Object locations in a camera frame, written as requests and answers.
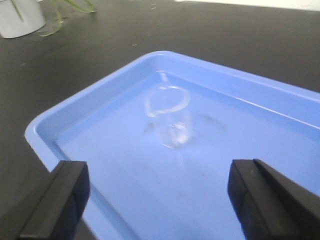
black table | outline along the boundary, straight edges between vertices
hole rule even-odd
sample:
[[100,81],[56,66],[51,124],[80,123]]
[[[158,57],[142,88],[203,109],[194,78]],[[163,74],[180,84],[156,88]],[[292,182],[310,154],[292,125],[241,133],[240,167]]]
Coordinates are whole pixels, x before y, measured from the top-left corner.
[[[320,12],[93,2],[97,13],[72,13],[52,36],[0,39],[0,215],[48,174],[24,138],[28,123],[143,54],[174,51],[320,92]],[[75,239],[94,238],[81,222]]]

plastic tray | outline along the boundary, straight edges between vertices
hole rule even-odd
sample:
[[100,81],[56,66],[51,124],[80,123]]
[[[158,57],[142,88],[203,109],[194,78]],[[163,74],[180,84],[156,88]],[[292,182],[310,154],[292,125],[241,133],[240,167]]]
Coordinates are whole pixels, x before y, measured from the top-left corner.
[[[144,110],[164,78],[191,93],[194,137],[181,149],[160,144]],[[100,240],[244,240],[232,159],[262,159],[320,195],[319,127],[319,93],[159,51],[45,111],[25,137],[49,170],[87,161],[84,219]]]

plant leaf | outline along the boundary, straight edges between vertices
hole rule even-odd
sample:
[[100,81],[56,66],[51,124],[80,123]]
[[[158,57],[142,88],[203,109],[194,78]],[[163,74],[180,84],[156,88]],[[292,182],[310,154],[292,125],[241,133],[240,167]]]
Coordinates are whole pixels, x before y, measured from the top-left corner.
[[84,13],[94,13],[97,11],[94,4],[90,0],[84,0],[84,2],[86,2],[88,4],[90,9],[83,8],[82,6],[76,4],[73,0],[64,0],[64,1],[67,4],[71,5],[73,8],[75,8],[81,12],[84,12]]
[[13,5],[16,13],[18,14],[19,18],[21,19],[21,21],[24,22],[24,18],[22,17],[21,12],[19,11],[19,8],[18,8],[18,6],[16,4],[16,1],[15,0],[10,0],[10,2],[12,3],[12,5]]

